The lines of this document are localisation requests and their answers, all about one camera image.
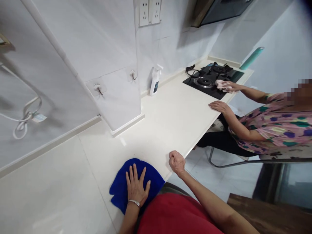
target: red shirt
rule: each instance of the red shirt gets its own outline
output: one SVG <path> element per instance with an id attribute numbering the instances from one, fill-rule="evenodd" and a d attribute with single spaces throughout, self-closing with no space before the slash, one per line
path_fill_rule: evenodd
<path id="1" fill-rule="evenodd" d="M 195 199 L 174 193 L 154 198 L 144 212 L 137 233 L 222 234 Z"/>

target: silver bracelet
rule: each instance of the silver bracelet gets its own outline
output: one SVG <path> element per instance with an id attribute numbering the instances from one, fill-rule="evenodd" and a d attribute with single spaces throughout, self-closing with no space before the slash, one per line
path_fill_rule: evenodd
<path id="1" fill-rule="evenodd" d="M 136 204 L 136 205 L 140 208 L 140 203 L 139 203 L 138 201 L 135 201 L 135 200 L 130 199 L 130 200 L 128 201 L 128 203 L 129 203 L 129 202 L 133 202 L 134 204 Z"/>

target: black pants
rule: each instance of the black pants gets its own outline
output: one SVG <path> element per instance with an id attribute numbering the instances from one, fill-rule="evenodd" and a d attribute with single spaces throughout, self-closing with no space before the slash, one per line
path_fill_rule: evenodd
<path id="1" fill-rule="evenodd" d="M 252 157 L 257 155 L 238 146 L 236 140 L 228 131 L 228 123 L 225 120 L 223 114 L 220 114 L 218 119 L 222 122 L 225 131 L 205 133 L 205 135 L 197 143 L 198 147 L 204 148 L 206 146 L 212 146 L 228 153 L 237 154 L 244 157 Z"/>

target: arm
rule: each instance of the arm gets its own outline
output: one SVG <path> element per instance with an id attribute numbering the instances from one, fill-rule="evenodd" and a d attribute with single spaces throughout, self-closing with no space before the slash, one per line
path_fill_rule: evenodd
<path id="1" fill-rule="evenodd" d="M 144 190 L 143 181 L 145 177 L 146 167 L 144 167 L 140 179 L 138 179 L 136 168 L 137 166 L 133 164 L 133 172 L 132 172 L 132 166 L 130 166 L 130 178 L 128 172 L 126 172 L 128 200 L 138 201 L 140 203 L 140 207 L 142 207 L 147 197 L 149 196 L 150 181 L 147 182 L 146 188 Z M 123 223 L 119 230 L 119 234 L 133 233 L 139 215 L 140 207 L 138 207 L 133 202 L 128 202 L 126 214 L 124 216 Z"/>
<path id="2" fill-rule="evenodd" d="M 239 137 L 239 139 L 247 141 L 266 141 L 256 130 L 248 130 L 241 122 L 236 118 L 231 108 L 224 102 L 214 101 L 209 104 L 211 109 L 219 111 L 223 114 L 231 130 Z"/>
<path id="3" fill-rule="evenodd" d="M 230 89 L 230 91 L 233 92 L 237 92 L 237 91 L 241 91 L 246 97 L 248 97 L 249 99 L 258 102 L 258 103 L 266 103 L 265 97 L 268 95 L 268 93 L 262 92 L 260 90 L 256 90 L 253 88 L 249 88 L 240 84 L 236 84 L 233 83 L 231 81 L 225 81 L 223 82 L 224 87 L 228 87 L 231 86 L 232 89 Z"/>
<path id="4" fill-rule="evenodd" d="M 225 234 L 259 234 L 259 232 L 239 213 L 185 171 L 185 159 L 179 152 L 172 151 L 169 157 L 169 164 L 172 170 L 191 189 L 200 204 L 219 226 L 221 231 Z"/>
<path id="5" fill-rule="evenodd" d="M 137 218 L 139 216 L 140 208 L 133 202 L 129 202 L 124 215 L 123 223 L 119 230 L 119 234 L 132 234 L 136 225 Z"/>

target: woman's hand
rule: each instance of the woman's hand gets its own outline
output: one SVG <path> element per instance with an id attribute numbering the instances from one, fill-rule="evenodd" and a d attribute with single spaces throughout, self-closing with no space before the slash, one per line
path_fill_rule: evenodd
<path id="1" fill-rule="evenodd" d="M 244 88 L 243 85 L 240 85 L 240 84 L 238 85 L 236 83 L 233 83 L 232 81 L 224 81 L 224 82 L 222 82 L 222 84 L 224 85 L 223 87 L 231 86 L 232 88 L 229 89 L 229 91 L 232 91 L 232 92 L 238 92 Z"/>
<path id="2" fill-rule="evenodd" d="M 146 188 L 143 188 L 143 181 L 146 172 L 146 167 L 144 167 L 143 172 L 141 174 L 140 179 L 137 177 L 137 166 L 133 164 L 133 172 L 132 166 L 130 166 L 130 178 L 128 172 L 126 172 L 126 179 L 128 185 L 128 200 L 135 200 L 140 203 L 140 207 L 143 206 L 147 197 L 149 196 L 150 189 L 150 180 L 146 184 Z"/>
<path id="3" fill-rule="evenodd" d="M 169 165 L 174 173 L 177 175 L 185 171 L 185 159 L 183 156 L 176 150 L 169 153 Z"/>
<path id="4" fill-rule="evenodd" d="M 232 112 L 231 108 L 225 102 L 214 101 L 208 106 L 210 106 L 210 108 L 213 110 L 221 112 L 222 114 L 228 114 Z"/>

